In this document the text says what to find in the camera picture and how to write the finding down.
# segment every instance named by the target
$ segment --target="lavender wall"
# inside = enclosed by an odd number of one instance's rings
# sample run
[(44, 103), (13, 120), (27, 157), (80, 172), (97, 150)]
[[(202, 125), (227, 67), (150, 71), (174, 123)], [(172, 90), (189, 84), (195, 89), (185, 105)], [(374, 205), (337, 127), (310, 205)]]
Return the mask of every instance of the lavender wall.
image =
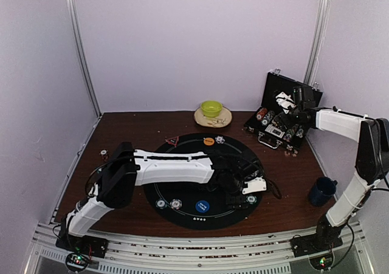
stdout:
[[(389, 0), (331, 0), (328, 29), (318, 62), (322, 104), (389, 118)], [(329, 177), (342, 192), (351, 179), (356, 143), (315, 131), (310, 135)], [(389, 273), (389, 194), (375, 193), (359, 219), (379, 273)]]
[(304, 77), (318, 0), (76, 0), (102, 111), (256, 109), (266, 73)]
[(0, 265), (21, 273), (95, 117), (65, 0), (0, 0)]

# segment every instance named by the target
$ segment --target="blue chip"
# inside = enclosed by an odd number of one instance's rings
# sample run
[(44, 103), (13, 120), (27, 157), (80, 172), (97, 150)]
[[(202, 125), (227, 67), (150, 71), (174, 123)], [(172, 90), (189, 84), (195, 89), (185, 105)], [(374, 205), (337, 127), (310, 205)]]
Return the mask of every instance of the blue chip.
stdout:
[(196, 203), (196, 210), (200, 213), (205, 213), (209, 210), (209, 203), (205, 200), (200, 200)]

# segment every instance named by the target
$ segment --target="brown tabletop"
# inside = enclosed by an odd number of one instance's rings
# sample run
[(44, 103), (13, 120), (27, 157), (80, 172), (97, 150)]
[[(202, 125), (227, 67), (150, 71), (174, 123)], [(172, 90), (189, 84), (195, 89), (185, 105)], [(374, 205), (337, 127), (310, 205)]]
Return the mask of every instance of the brown tabletop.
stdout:
[(322, 208), (309, 204), (307, 195), (316, 178), (323, 175), (309, 145), (304, 142), (297, 157), (285, 156), (283, 149), (272, 150), (261, 145), (253, 134), (243, 130), (253, 112), (233, 112), (232, 123), (225, 128), (205, 128), (193, 120), (193, 112), (126, 112), (105, 113), (90, 139), (72, 176), (55, 220), (74, 209), (84, 198), (84, 184), (90, 172), (102, 164), (99, 152), (113, 152), (121, 142), (154, 151), (165, 139), (177, 135), (211, 132), (243, 142), (261, 160), (267, 177), (280, 187), (283, 199), (264, 193), (256, 210), (245, 220), (220, 230), (196, 231), (179, 227), (157, 214), (147, 202), (142, 187), (136, 187), (131, 204), (103, 216), (93, 229), (144, 236), (205, 238), (257, 235), (314, 226), (334, 200)]

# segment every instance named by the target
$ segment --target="beige plate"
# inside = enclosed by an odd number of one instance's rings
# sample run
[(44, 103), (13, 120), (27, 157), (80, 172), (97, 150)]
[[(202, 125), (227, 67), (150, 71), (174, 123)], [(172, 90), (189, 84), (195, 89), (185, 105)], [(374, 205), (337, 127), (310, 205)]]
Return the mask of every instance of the beige plate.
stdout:
[(221, 128), (221, 127), (226, 127), (228, 124), (231, 123), (232, 114), (231, 111), (223, 107), (223, 109), (221, 109), (219, 116), (207, 117), (202, 113), (201, 108), (199, 108), (194, 113), (194, 120), (196, 121), (197, 124), (201, 126)]

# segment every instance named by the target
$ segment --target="case handle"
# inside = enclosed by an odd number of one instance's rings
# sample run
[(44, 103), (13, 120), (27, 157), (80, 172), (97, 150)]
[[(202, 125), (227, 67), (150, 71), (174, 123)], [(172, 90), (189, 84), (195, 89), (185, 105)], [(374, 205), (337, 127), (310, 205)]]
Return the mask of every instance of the case handle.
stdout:
[(277, 149), (280, 146), (280, 144), (282, 144), (281, 141), (277, 140), (277, 144), (275, 146), (272, 146), (272, 145), (268, 144), (267, 142), (264, 142), (264, 141), (261, 140), (261, 137), (264, 136), (264, 135), (265, 134), (263, 132), (260, 132), (258, 134), (258, 142), (259, 143), (262, 143), (263, 145), (266, 145), (267, 147), (269, 147), (271, 149)]

